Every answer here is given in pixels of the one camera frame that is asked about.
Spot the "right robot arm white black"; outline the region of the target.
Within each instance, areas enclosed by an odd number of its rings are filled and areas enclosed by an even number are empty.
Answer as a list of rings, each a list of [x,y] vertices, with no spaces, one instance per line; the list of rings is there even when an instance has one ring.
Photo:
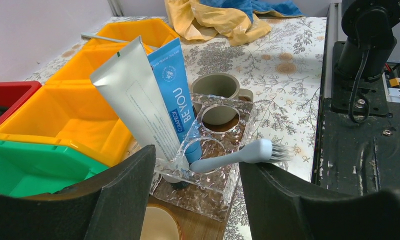
[[[354,78],[366,57],[361,78],[373,81],[381,76],[397,44],[392,28],[400,23],[400,0],[344,0],[341,4],[341,28],[347,40],[336,69]]]

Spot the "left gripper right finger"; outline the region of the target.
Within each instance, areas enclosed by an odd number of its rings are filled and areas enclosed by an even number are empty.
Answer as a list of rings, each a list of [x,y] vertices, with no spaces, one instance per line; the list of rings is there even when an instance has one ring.
[[[400,240],[400,188],[331,191],[270,163],[241,163],[254,240]]]

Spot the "white toothpaste tube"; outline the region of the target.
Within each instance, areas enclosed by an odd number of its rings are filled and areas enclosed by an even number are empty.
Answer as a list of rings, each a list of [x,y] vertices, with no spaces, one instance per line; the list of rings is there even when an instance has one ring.
[[[171,161],[181,143],[167,112],[142,39],[135,38],[95,70],[90,80],[139,145],[154,145]]]

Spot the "orange cup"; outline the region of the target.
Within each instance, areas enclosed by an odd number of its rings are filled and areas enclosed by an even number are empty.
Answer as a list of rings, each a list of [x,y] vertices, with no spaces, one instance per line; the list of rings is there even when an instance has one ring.
[[[182,240],[183,234],[174,215],[158,204],[147,204],[140,240]]]

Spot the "grey cup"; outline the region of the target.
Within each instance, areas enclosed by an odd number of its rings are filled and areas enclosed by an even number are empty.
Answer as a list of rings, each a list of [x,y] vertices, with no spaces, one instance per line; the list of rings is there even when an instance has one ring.
[[[241,97],[253,101],[254,94],[249,89],[240,87],[239,81],[231,74],[216,72],[197,78],[190,86],[195,94],[213,95],[228,99],[238,100]],[[236,116],[236,110],[217,106],[207,111],[203,121],[210,125],[223,125]]]

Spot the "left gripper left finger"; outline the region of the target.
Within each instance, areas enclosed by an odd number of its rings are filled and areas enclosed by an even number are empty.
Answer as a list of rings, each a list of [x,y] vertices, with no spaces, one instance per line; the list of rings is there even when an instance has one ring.
[[[137,240],[156,161],[147,145],[55,194],[0,195],[0,240]]]

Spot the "blue toothpaste tube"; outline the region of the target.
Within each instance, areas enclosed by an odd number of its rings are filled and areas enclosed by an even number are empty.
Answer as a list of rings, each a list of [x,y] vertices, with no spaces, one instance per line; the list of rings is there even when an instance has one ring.
[[[180,39],[169,41],[147,58],[178,140],[182,143],[195,120],[195,115]]]

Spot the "clear textured glass holder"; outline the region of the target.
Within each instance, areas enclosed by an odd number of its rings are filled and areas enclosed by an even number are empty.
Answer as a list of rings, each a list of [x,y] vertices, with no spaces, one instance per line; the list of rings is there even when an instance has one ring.
[[[206,173],[195,173],[189,169],[186,151],[188,147],[199,144],[201,160],[238,151],[252,141],[256,106],[251,101],[199,93],[193,93],[191,101],[200,105],[197,117],[175,157],[172,160],[156,160],[150,194],[182,209],[223,222],[238,183],[238,165],[230,164]],[[211,130],[202,119],[217,107],[234,110],[238,118],[236,124],[226,131]]]

